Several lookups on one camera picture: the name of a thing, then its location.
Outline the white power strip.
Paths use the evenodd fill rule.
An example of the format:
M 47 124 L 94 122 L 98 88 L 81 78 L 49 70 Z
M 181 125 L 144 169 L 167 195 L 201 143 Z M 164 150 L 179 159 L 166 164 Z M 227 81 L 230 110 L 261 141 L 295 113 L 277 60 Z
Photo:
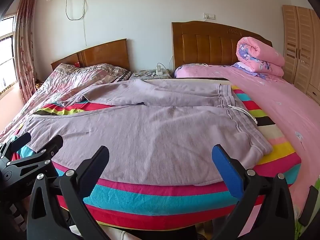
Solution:
M 157 65 L 157 68 L 156 68 L 156 75 L 158 75 L 158 76 L 163 75 L 162 68 L 161 68 L 161 66 L 159 66 L 159 65 Z

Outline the light wooden wardrobe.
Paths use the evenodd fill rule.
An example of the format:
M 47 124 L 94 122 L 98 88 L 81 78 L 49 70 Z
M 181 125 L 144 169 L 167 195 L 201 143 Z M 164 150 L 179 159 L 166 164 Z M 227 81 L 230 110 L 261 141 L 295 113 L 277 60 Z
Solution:
M 319 103 L 319 17 L 312 9 L 283 5 L 284 79 Z

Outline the pink patterned quilt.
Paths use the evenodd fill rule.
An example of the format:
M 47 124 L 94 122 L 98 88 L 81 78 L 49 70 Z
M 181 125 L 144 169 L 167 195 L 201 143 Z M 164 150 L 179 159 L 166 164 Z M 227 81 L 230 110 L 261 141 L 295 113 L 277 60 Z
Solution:
M 77 68 L 71 64 L 59 64 L 1 132 L 1 142 L 5 142 L 12 137 L 29 116 L 45 105 L 66 101 L 91 85 L 128 80 L 130 75 L 129 70 L 108 63 L 82 68 Z

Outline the rolled pink quilt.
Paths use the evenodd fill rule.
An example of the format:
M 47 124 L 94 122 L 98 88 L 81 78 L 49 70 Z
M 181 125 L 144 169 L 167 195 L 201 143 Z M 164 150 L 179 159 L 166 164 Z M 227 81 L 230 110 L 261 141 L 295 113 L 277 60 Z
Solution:
M 273 47 L 253 37 L 243 37 L 236 45 L 236 63 L 250 73 L 283 77 L 284 57 Z

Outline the window with bars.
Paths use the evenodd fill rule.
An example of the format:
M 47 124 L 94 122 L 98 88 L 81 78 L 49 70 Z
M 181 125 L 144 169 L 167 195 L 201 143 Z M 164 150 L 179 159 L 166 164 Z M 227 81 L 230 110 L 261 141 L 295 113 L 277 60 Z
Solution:
M 0 91 L 1 94 L 16 82 L 15 70 L 15 25 L 16 15 L 6 16 L 1 20 L 0 28 Z

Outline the dark wooden headboard right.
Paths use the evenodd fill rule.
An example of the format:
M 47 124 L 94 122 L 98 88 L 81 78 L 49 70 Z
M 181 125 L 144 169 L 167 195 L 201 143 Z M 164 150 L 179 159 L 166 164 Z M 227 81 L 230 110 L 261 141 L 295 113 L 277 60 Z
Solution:
M 237 27 L 202 22 L 172 22 L 173 67 L 189 63 L 211 65 L 234 64 L 236 45 L 246 36 L 272 46 L 272 42 L 261 35 Z

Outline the pink floral bedsheet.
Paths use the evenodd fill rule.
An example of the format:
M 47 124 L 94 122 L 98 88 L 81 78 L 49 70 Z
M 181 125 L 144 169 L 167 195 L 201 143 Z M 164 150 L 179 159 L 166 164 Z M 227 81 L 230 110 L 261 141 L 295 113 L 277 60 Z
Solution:
M 319 105 L 280 77 L 262 79 L 231 66 L 187 64 L 175 77 L 223 77 L 233 84 L 274 148 L 260 160 L 258 172 L 271 177 L 284 172 L 293 203 L 303 208 L 319 176 Z

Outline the white wall switch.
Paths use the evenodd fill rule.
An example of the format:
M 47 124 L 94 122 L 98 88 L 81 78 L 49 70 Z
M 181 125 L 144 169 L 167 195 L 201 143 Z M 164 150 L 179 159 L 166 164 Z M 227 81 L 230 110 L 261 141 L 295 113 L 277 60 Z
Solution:
M 203 19 L 206 20 L 216 20 L 215 14 L 203 13 Z

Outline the wooden headboard left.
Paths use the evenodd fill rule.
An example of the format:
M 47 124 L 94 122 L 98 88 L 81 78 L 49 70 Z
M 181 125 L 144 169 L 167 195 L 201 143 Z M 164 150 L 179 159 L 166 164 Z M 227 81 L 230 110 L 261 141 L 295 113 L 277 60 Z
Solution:
M 69 55 L 51 64 L 54 70 L 59 64 L 71 64 L 77 67 L 89 67 L 97 64 L 108 63 L 130 70 L 127 39 L 116 40 L 93 46 Z

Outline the cluttered nightstand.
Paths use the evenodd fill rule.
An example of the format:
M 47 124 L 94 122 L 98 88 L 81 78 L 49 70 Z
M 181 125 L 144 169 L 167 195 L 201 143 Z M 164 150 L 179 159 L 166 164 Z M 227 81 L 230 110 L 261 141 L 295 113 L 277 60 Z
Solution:
M 160 73 L 157 73 L 156 70 L 140 70 L 140 71 L 134 72 L 129 79 L 130 80 L 171 79 L 171 75 L 168 70 L 162 70 Z

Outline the red patterned curtain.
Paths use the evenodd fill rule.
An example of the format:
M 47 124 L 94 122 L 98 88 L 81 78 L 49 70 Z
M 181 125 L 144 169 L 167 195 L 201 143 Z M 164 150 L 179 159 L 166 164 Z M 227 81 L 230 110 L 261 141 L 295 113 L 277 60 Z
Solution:
M 15 28 L 15 72 L 22 98 L 27 102 L 36 92 L 33 18 L 36 0 L 20 0 Z

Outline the rainbow striped blanket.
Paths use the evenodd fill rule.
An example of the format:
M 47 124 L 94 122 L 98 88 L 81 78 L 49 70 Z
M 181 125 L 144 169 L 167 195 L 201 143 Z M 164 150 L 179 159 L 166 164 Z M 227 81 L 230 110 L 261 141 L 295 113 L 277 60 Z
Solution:
M 211 82 L 230 85 L 235 96 L 240 100 L 230 82 Z M 241 103 L 244 105 L 244 114 L 253 119 L 263 135 L 263 123 L 250 114 L 242 101 Z M 90 103 L 87 100 L 73 103 L 70 106 L 64 106 L 62 102 L 55 102 L 45 105 L 33 114 L 71 115 L 97 109 L 101 109 L 99 104 Z M 22 127 L 14 133 L 15 136 L 23 134 Z M 31 150 L 28 144 L 19 150 L 19 157 L 28 157 L 37 152 Z M 251 169 L 262 175 L 257 169 L 259 162 Z M 58 174 L 63 174 L 68 169 L 74 169 L 56 163 L 54 158 L 53 164 Z M 183 228 L 225 215 L 236 204 L 236 199 L 228 192 L 222 178 L 220 181 L 208 185 L 158 186 L 110 181 L 103 179 L 102 174 L 93 192 L 84 201 L 99 223 L 138 230 Z

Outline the lilac sweatpants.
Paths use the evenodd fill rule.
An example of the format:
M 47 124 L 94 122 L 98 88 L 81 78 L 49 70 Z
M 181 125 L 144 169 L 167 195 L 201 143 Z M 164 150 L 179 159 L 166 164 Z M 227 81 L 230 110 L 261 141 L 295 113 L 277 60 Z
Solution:
M 33 151 L 55 135 L 54 161 L 76 168 L 100 147 L 110 160 L 102 178 L 141 185 L 208 185 L 221 180 L 212 149 L 221 145 L 245 168 L 272 152 L 230 85 L 139 79 L 87 87 L 64 106 L 87 100 L 101 109 L 71 115 L 33 114 L 22 127 Z

